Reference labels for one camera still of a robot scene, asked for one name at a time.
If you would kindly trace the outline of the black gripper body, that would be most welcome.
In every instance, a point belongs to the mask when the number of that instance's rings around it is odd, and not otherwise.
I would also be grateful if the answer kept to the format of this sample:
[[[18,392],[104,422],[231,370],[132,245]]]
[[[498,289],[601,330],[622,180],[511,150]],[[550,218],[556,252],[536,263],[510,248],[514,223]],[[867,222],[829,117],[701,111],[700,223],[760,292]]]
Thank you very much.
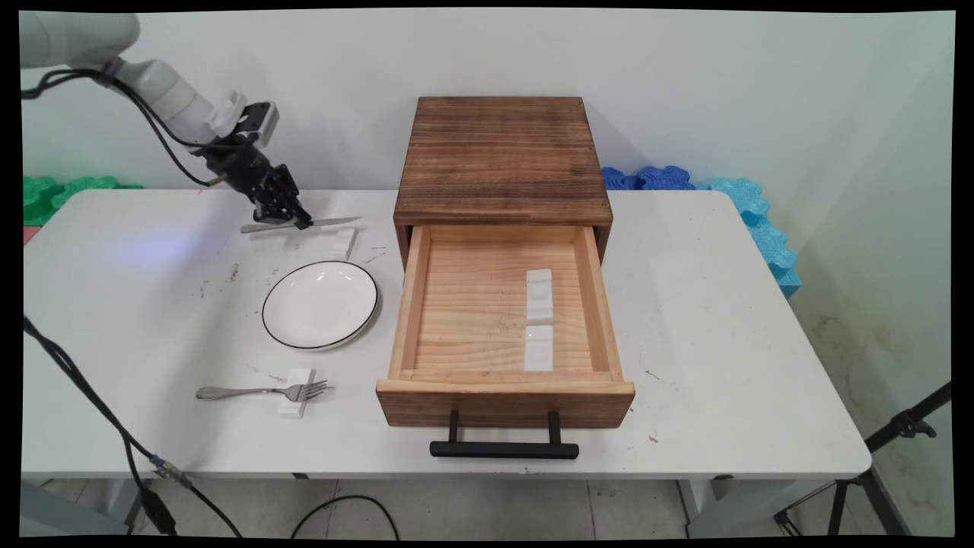
[[[228,183],[247,196],[272,196],[279,190],[270,160],[258,147],[257,134],[232,134],[199,149],[215,178],[206,187]]]

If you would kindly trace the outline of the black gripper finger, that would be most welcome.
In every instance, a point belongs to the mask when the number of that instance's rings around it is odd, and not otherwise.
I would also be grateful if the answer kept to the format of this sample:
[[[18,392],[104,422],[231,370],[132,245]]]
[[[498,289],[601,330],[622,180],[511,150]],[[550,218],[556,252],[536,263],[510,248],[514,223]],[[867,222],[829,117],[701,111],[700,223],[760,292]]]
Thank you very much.
[[[298,198],[299,190],[285,164],[271,167],[268,185],[275,201],[279,204],[279,208],[299,208],[301,206]]]
[[[291,183],[262,183],[254,188],[254,221],[264,225],[291,223],[299,230],[313,224],[303,208],[297,187]]]

